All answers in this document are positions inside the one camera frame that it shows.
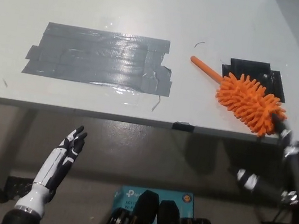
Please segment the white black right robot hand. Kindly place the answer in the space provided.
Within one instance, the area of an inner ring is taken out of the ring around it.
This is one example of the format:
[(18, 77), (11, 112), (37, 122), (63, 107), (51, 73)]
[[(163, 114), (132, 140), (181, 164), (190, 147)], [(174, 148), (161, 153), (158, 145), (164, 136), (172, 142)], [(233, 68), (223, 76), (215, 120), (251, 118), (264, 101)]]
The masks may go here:
[(260, 176), (245, 168), (232, 167), (230, 170), (235, 175), (240, 187), (292, 209), (291, 224), (299, 224), (299, 146), (292, 137), (292, 130), (276, 113), (271, 114), (271, 121), (283, 151), (283, 162), (291, 173), (288, 189), (276, 189)]

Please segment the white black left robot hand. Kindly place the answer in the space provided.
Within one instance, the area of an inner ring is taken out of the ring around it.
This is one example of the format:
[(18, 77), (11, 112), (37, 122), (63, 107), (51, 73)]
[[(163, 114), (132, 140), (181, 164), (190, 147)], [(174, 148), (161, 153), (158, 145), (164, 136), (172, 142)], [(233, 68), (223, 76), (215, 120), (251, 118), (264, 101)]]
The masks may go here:
[(82, 151), (86, 137), (83, 126), (69, 133), (51, 151), (33, 180), (31, 190), (16, 202), (14, 208), (42, 218), (44, 206), (55, 196), (57, 188)]

